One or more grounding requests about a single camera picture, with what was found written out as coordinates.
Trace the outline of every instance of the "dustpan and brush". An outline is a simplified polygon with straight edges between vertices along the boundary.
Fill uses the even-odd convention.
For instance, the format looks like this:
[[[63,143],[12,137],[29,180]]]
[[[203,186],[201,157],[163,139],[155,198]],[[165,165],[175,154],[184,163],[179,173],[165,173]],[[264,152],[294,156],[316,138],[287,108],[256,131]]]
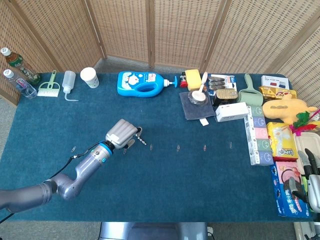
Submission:
[[[38,89],[38,96],[41,97],[58,97],[60,91],[59,83],[55,82],[57,71],[53,70],[50,81],[41,83]]]
[[[238,103],[245,102],[247,105],[251,106],[262,106],[262,103],[264,102],[262,93],[254,89],[252,79],[248,73],[244,75],[244,79],[247,88],[239,91],[236,101]]]

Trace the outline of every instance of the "pink box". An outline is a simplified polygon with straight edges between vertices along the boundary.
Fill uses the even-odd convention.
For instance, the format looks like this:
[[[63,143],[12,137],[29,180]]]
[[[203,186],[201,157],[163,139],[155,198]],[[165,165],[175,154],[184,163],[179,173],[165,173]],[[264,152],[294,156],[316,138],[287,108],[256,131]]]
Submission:
[[[256,139],[269,139],[268,131],[266,128],[255,127],[254,132],[255,132]]]

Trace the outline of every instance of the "blue detergent bottle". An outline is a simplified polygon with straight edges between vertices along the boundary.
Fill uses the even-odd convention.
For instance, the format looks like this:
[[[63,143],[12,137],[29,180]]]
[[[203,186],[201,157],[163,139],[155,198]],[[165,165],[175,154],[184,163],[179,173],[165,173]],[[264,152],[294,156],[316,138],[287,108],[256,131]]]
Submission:
[[[118,75],[117,91],[125,97],[150,98],[169,85],[174,85],[175,88],[178,86],[176,76],[174,82],[170,82],[155,72],[121,71]]]

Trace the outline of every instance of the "wicker room divider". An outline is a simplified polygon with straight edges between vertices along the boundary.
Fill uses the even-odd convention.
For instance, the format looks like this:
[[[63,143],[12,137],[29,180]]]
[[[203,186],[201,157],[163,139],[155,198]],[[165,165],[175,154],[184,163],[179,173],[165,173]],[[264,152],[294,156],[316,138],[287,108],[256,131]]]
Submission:
[[[319,107],[320,2],[314,0],[3,0],[0,47],[38,71],[118,56],[210,73],[281,73]],[[0,56],[2,72],[8,65]],[[0,77],[0,95],[19,93]]]

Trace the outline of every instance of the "green tea bottle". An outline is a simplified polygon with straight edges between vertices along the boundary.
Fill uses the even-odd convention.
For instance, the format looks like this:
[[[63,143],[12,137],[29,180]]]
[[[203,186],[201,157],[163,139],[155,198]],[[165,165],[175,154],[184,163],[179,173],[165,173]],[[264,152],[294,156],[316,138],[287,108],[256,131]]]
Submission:
[[[5,56],[6,62],[11,67],[19,69],[26,76],[28,83],[35,86],[40,82],[40,75],[32,69],[20,54],[11,52],[7,47],[1,48],[1,53]]]

